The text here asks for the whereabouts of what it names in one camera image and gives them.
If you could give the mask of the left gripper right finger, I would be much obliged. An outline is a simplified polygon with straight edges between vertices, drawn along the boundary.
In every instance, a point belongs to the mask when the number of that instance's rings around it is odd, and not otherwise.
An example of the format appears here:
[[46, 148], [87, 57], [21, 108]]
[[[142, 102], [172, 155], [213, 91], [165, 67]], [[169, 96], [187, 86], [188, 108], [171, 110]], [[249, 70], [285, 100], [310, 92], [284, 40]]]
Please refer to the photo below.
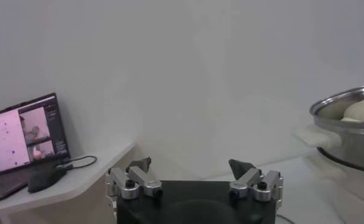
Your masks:
[[235, 177], [229, 183], [229, 197], [232, 201], [252, 196], [260, 202], [282, 203], [284, 179], [280, 172], [270, 170], [266, 174], [251, 163], [230, 159], [228, 164]]

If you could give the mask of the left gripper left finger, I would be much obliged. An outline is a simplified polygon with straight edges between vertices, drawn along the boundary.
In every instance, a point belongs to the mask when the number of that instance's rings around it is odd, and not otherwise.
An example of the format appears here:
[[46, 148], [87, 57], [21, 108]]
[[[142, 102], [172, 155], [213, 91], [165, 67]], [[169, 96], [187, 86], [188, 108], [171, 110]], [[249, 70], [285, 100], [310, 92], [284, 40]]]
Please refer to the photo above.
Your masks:
[[163, 196], [163, 184], [149, 173], [151, 157], [132, 161], [125, 170], [115, 167], [105, 173], [106, 197], [111, 201], [135, 200], [141, 194], [158, 199]]

